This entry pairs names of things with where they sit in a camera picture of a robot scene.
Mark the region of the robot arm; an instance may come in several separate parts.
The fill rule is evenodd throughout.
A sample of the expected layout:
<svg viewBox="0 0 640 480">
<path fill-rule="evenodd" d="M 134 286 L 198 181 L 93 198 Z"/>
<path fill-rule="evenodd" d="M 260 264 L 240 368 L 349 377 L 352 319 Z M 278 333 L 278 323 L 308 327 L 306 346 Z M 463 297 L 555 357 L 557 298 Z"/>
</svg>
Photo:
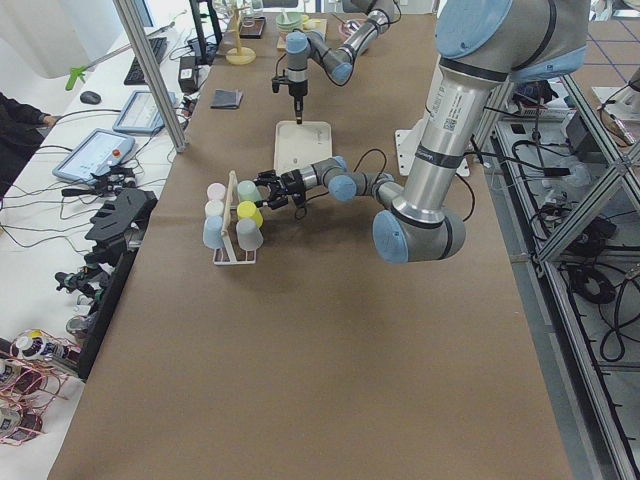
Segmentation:
<svg viewBox="0 0 640 480">
<path fill-rule="evenodd" d="M 379 255 L 390 263 L 440 260 L 465 240 L 463 220 L 444 200 L 491 91 L 507 81 L 546 80 L 578 70 L 586 56 L 586 1 L 450 1 L 437 20 L 442 73 L 404 184 L 387 174 L 354 173 L 340 157 L 278 174 L 263 172 L 263 205 L 304 207 L 326 187 L 340 201 L 370 196 L 381 204 L 373 225 Z"/>
<path fill-rule="evenodd" d="M 358 56 L 401 17 L 396 1 L 351 1 L 351 4 L 366 14 L 366 20 L 338 48 L 330 48 L 315 30 L 295 30 L 286 36 L 287 67 L 272 78 L 272 90 L 278 93 L 281 85 L 287 86 L 297 124 L 303 122 L 304 97 L 308 94 L 308 61 L 317 63 L 335 85 L 344 86 Z"/>
</svg>

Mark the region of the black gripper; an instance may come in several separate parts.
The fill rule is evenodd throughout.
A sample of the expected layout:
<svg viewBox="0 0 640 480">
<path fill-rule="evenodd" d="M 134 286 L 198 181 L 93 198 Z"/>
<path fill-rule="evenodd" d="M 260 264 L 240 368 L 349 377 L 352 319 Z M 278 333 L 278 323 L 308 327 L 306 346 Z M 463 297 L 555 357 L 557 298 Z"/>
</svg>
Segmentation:
<svg viewBox="0 0 640 480">
<path fill-rule="evenodd" d="M 283 187 L 285 194 L 292 198 L 303 197 L 303 178 L 299 169 L 284 172 L 281 176 L 274 170 L 259 172 L 254 179 L 256 186 L 266 187 L 269 190 L 278 190 Z M 287 196 L 276 196 L 254 202 L 257 208 L 268 207 L 271 210 L 282 208 L 288 204 Z"/>
<path fill-rule="evenodd" d="M 294 112 L 296 124 L 303 122 L 304 97 L 307 95 L 307 81 L 291 82 L 289 84 L 289 94 L 294 99 Z"/>
</svg>

